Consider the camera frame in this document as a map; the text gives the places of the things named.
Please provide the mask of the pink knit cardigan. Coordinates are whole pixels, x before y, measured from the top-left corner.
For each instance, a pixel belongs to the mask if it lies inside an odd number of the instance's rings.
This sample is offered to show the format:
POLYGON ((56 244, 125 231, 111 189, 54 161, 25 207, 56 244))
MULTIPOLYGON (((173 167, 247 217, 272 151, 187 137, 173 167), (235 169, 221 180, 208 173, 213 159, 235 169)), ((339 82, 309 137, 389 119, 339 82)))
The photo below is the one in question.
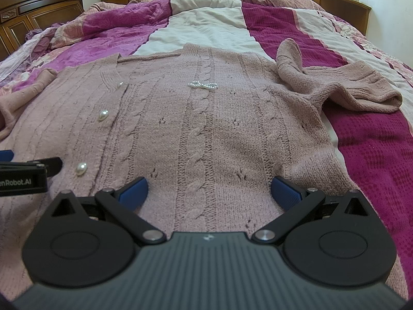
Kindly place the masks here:
POLYGON ((187 44, 46 68, 1 97, 1 148, 17 161, 59 157, 49 191, 1 200, 1 292, 30 286, 24 241, 58 192, 89 196, 142 176, 141 217, 166 233, 253 232, 281 213, 269 184, 341 195, 355 186, 321 119, 330 99, 350 111, 396 112, 402 96, 365 62, 304 67, 288 38, 275 60, 187 44))

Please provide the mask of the lilac floral pillowcase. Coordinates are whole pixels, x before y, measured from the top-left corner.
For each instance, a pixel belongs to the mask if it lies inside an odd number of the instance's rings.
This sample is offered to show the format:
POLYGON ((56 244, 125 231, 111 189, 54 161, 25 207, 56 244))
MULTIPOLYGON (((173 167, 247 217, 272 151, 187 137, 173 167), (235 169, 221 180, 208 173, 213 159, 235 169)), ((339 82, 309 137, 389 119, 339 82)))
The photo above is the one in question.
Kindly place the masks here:
POLYGON ((24 72, 35 60, 51 51, 51 40, 57 27, 45 30, 30 30, 25 42, 14 53, 1 62, 1 86, 11 81, 17 74, 24 72))

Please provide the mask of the dark wooden headboard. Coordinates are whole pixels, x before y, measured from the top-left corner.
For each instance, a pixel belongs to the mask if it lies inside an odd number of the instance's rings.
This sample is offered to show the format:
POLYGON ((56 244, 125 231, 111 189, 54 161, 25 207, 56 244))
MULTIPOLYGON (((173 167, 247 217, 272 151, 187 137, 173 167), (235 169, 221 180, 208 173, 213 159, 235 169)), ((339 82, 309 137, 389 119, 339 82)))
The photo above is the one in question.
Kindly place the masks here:
POLYGON ((74 20, 84 12, 83 0, 0 0, 1 60, 26 42, 26 34, 74 20))

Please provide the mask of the purple pink patchwork quilt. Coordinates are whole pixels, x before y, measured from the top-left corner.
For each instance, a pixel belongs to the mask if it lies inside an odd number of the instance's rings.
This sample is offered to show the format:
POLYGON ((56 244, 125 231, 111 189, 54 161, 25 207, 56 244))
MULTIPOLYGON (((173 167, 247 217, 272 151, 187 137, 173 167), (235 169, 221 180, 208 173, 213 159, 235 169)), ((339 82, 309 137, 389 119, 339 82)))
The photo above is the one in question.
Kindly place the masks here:
POLYGON ((99 3, 59 27, 56 57, 1 92, 1 148, 59 157, 49 191, 1 200, 1 293, 30 287, 22 245, 55 195, 143 176, 161 230, 253 232, 283 176, 359 188, 412 295, 412 84, 314 10, 239 0, 99 3))

